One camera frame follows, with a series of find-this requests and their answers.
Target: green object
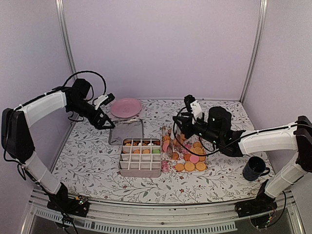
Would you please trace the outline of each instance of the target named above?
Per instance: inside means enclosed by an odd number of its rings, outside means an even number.
[[[160,150],[159,149],[154,149],[154,150],[152,150],[152,154],[160,154]]]

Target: floral pattern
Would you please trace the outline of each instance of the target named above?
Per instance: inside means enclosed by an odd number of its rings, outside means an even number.
[[[253,126],[240,102],[199,101],[205,116],[213,106],[222,106],[232,114],[233,130],[252,130]],[[142,100],[144,137],[161,138],[161,127],[170,126],[172,115],[184,106],[182,100]],[[111,106],[104,112],[110,113]],[[207,203],[254,197],[271,172],[254,182],[246,181],[242,170],[250,156],[231,158],[220,153],[209,156],[208,170],[196,173],[162,173],[158,178],[123,177],[118,171],[120,146],[108,144],[109,130],[97,130],[87,120],[73,128],[60,154],[53,175],[72,194],[93,198],[145,203]]]

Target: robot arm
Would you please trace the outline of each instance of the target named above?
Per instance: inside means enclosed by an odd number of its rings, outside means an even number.
[[[298,117],[296,122],[273,129],[233,131],[231,113],[224,108],[212,107],[205,122],[204,114],[193,96],[186,96],[184,102],[188,112],[173,117],[181,132],[186,138],[195,134],[209,141],[227,156],[238,157],[272,150],[296,151],[294,157],[280,172],[261,185],[255,199],[236,204],[239,216],[276,209],[275,198],[303,175],[312,172],[312,124],[305,116]]]
[[[60,183],[42,163],[35,152],[29,128],[55,110],[66,108],[86,117],[97,129],[114,128],[113,122],[99,107],[107,105],[115,97],[102,95],[96,99],[95,106],[85,99],[90,83],[76,79],[72,87],[58,87],[15,109],[2,113],[1,143],[5,151],[16,160],[26,174],[49,195],[48,207],[68,214],[86,216],[89,204],[83,198],[70,199],[64,184]]]

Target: ventilation grille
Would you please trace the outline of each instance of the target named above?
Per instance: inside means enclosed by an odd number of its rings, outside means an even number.
[[[49,219],[54,222],[62,223],[62,215],[52,211],[36,208],[36,215],[42,218]],[[234,222],[227,222],[216,225],[207,225],[200,227],[181,227],[181,228],[144,228],[144,227],[127,227],[111,224],[103,224],[96,221],[85,220],[84,226],[76,225],[79,228],[99,231],[106,234],[217,234],[236,231],[237,228]]]

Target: white wall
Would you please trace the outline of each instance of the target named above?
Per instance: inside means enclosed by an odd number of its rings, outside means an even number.
[[[269,1],[259,56],[244,104],[256,128],[312,119],[312,1]],[[279,171],[293,152],[270,154]],[[312,233],[312,175],[292,187],[307,233]]]
[[[14,108],[70,75],[61,40],[55,1],[2,0],[0,3],[0,111]],[[64,110],[35,124],[36,151],[50,166],[69,126]],[[33,184],[24,182],[16,164],[0,159],[0,233],[20,232]]]
[[[238,100],[259,8],[259,0],[64,1],[77,70],[104,75],[116,98]]]

